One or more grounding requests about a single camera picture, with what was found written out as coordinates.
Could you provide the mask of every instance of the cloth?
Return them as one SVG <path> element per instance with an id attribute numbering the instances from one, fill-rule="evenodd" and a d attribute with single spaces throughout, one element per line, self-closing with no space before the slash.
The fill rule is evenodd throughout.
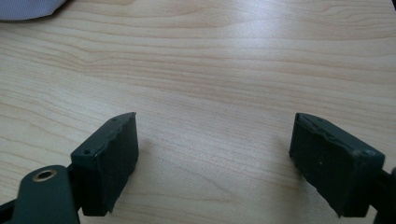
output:
<path id="1" fill-rule="evenodd" d="M 0 21 L 24 21 L 51 15 L 66 0 L 0 0 Z"/>

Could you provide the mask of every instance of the wood grain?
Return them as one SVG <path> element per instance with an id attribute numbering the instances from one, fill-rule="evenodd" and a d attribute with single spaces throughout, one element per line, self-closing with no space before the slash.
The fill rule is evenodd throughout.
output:
<path id="1" fill-rule="evenodd" d="M 68 1 L 0 23 L 0 202 L 107 119 L 137 112 L 141 155 L 114 213 L 82 223 L 338 219 L 290 161 L 296 112 L 396 166 L 389 0 Z"/>

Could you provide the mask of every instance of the wooden table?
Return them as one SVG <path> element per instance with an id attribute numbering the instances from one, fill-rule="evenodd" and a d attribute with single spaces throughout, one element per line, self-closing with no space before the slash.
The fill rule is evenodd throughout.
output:
<path id="1" fill-rule="evenodd" d="M 396 166 L 390 0 L 68 1 L 0 23 L 0 202 L 106 120 L 137 112 L 140 158 L 82 223 L 338 219 L 289 157 L 294 115 L 323 117 Z"/>

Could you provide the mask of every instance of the metal screw hole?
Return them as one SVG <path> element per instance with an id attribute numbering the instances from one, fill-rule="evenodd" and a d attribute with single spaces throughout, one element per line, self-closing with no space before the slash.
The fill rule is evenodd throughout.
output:
<path id="1" fill-rule="evenodd" d="M 56 176 L 56 173 L 57 173 L 56 170 L 41 171 L 35 176 L 33 176 L 33 180 L 35 182 L 43 182 Z"/>

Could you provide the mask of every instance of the black plastic mount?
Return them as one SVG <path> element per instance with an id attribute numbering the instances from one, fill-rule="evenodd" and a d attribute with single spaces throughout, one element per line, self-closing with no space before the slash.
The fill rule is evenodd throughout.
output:
<path id="1" fill-rule="evenodd" d="M 382 170 L 385 155 L 325 119 L 298 113 L 290 156 L 337 215 L 396 223 L 396 169 Z"/>
<path id="2" fill-rule="evenodd" d="M 18 198 L 0 206 L 0 223 L 76 224 L 80 207 L 85 216 L 111 212 L 138 158 L 135 113 L 110 119 L 71 158 L 27 175 Z"/>

